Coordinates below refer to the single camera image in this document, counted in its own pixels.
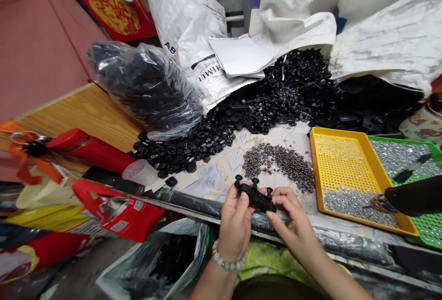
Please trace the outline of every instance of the clear plastic cup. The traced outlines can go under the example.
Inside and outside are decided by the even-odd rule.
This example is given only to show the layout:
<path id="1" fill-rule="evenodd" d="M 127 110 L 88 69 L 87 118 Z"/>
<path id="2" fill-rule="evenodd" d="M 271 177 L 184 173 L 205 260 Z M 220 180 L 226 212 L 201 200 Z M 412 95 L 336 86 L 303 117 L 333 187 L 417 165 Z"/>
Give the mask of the clear plastic cup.
<path id="1" fill-rule="evenodd" d="M 122 178 L 135 183 L 150 186 L 158 180 L 157 171 L 147 160 L 137 160 L 123 171 Z"/>

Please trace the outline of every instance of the black plastic phone holder clip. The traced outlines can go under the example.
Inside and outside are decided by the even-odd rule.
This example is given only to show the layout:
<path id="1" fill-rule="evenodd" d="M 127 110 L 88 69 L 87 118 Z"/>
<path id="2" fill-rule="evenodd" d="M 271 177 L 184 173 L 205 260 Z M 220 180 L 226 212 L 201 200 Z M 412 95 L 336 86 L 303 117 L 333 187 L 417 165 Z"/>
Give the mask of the black plastic phone holder clip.
<path id="1" fill-rule="evenodd" d="M 259 183 L 258 178 L 252 178 L 252 186 L 247 184 L 240 184 L 240 181 L 243 180 L 241 175 L 235 176 L 235 182 L 233 185 L 238 190 L 238 195 L 241 195 L 242 192 L 245 192 L 249 197 L 249 202 L 252 207 L 255 207 L 261 210 L 263 213 L 266 211 L 276 212 L 276 207 L 272 202 L 272 192 L 273 189 L 271 187 L 267 188 L 267 195 L 264 195 L 258 191 L 257 184 Z"/>

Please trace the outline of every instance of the floral tablecloth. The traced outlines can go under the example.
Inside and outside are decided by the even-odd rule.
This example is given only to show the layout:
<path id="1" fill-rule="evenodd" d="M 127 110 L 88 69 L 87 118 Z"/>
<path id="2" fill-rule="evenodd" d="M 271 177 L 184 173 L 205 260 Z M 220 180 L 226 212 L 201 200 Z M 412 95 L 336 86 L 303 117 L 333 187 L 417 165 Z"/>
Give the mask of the floral tablecloth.
<path id="1" fill-rule="evenodd" d="M 310 139 L 307 137 L 310 129 L 307 123 L 298 122 L 296 127 L 278 125 L 271 129 L 268 135 L 251 134 L 247 129 L 236 132 L 236 139 L 232 147 L 224 147 L 220 154 L 212 156 L 209 163 L 203 161 L 198 163 L 199 181 L 185 188 L 183 192 L 204 199 L 224 202 L 228 189 L 235 181 L 235 176 L 237 174 L 244 175 L 242 169 L 244 154 L 260 143 L 268 142 L 272 145 L 279 144 L 294 149 L 303 155 L 306 161 L 311 161 Z M 302 194 L 297 185 L 281 173 L 271 175 L 261 173 L 258 178 L 260 180 L 259 187 L 275 189 L 278 186 L 287 186 L 292 188 L 300 204 L 309 215 L 313 226 L 348 232 L 389 244 L 406 244 L 407 247 L 413 247 L 400 236 L 321 213 L 318 210 L 316 192 Z M 278 211 L 278 213 L 284 216 L 284 212 Z"/>

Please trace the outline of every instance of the stack of papers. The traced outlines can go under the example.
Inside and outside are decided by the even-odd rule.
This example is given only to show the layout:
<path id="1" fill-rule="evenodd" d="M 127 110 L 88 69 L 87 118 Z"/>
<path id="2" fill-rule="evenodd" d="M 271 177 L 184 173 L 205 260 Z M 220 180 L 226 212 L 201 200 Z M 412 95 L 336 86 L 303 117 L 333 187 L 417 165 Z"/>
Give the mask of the stack of papers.
<path id="1" fill-rule="evenodd" d="M 276 58 L 270 36 L 260 34 L 250 38 L 209 38 L 209 44 L 228 78 L 264 78 L 264 69 Z"/>

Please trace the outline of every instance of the yellow bag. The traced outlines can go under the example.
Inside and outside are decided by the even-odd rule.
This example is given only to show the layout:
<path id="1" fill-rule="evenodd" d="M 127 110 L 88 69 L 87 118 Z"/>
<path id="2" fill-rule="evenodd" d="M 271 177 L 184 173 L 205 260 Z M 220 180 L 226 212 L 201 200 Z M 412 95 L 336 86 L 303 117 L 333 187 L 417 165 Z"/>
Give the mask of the yellow bag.
<path id="1" fill-rule="evenodd" d="M 7 218 L 6 222 L 31 229 L 68 232 L 90 220 L 90 217 L 81 213 L 83 209 L 84 207 L 71 205 L 24 209 Z"/>
<path id="2" fill-rule="evenodd" d="M 26 185 L 23 188 L 16 203 L 18 209 L 34 209 L 65 204 L 83 206 L 80 200 L 75 196 L 71 186 L 80 176 L 69 172 L 61 166 L 56 165 L 55 167 L 64 177 L 60 184 L 57 184 L 41 172 L 37 166 L 31 169 L 31 175 L 34 177 L 40 176 L 41 183 Z"/>

